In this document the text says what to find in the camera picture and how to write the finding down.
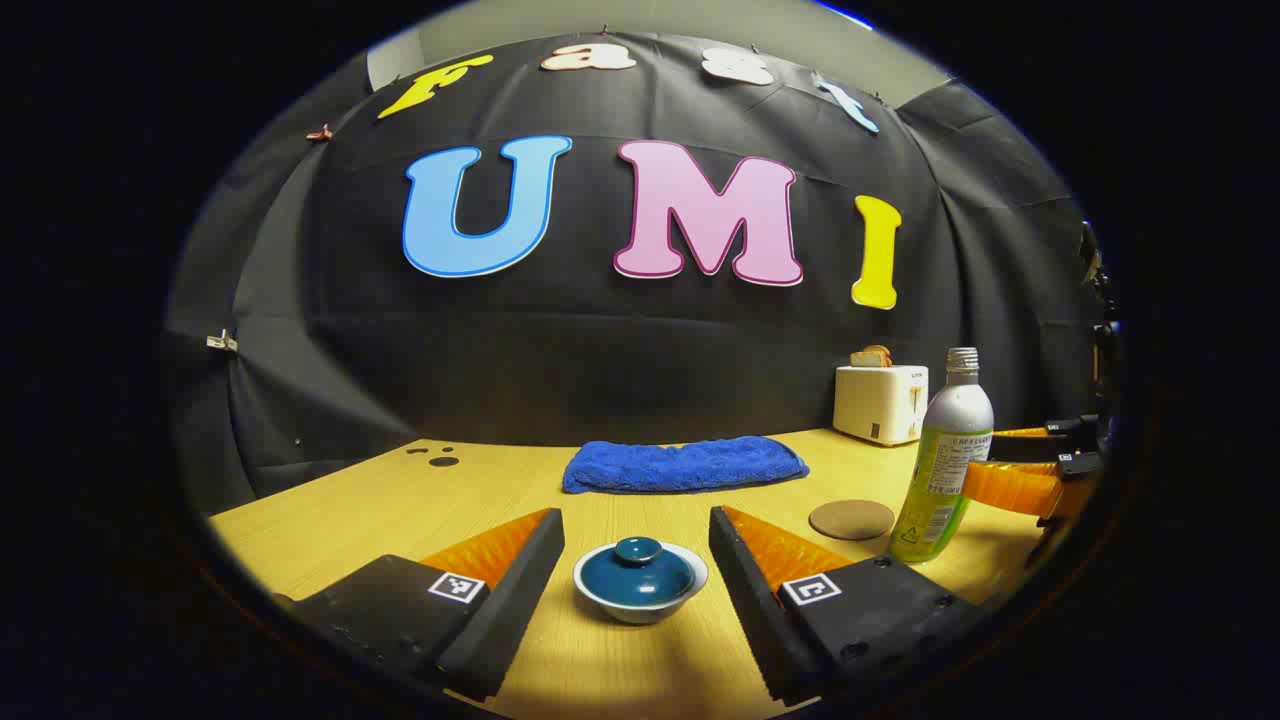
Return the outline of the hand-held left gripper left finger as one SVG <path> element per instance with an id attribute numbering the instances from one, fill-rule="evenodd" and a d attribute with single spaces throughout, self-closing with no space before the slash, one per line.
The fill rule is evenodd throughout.
<path id="1" fill-rule="evenodd" d="M 422 560 L 383 555 L 291 614 L 399 676 L 483 702 L 500 689 L 564 548 L 548 507 Z"/>

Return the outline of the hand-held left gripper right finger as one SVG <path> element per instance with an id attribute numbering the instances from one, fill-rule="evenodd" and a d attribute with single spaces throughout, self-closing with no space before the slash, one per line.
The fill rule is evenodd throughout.
<path id="1" fill-rule="evenodd" d="M 772 698 L 864 703 L 982 609 L 887 555 L 852 561 L 727 505 L 709 547 Z"/>

